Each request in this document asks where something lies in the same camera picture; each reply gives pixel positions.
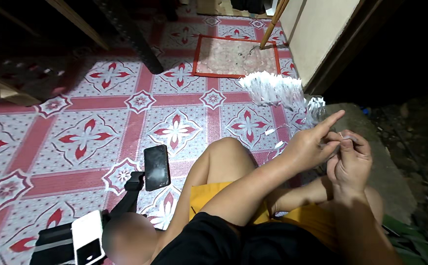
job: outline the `yellow shorts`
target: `yellow shorts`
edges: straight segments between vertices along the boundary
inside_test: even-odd
[[[223,188],[232,182],[212,183],[191,187],[189,199],[189,220],[193,219],[201,208]],[[270,217],[266,202],[262,203],[251,223],[258,225],[266,222],[283,222],[299,226],[320,240],[329,249],[338,252],[338,241],[335,229],[335,218],[332,213],[315,204],[299,207],[287,213],[279,220]]]

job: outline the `wooden chair leg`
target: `wooden chair leg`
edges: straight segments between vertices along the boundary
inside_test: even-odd
[[[17,90],[3,81],[0,81],[0,99],[5,99],[20,106],[32,106],[42,103],[40,100]]]

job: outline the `white smartphone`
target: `white smartphone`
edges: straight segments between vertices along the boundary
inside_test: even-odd
[[[73,221],[72,237],[76,265],[91,265],[104,258],[102,234],[103,223],[99,210]]]

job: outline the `white wall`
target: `white wall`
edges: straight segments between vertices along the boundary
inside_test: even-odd
[[[294,24],[301,5],[304,9]],[[294,64],[305,86],[353,14],[359,0],[290,0],[281,15]]]

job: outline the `black shirt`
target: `black shirt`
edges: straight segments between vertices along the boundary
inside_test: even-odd
[[[240,238],[222,218],[198,213],[152,265],[342,264],[337,253],[292,224],[271,222],[239,230]]]

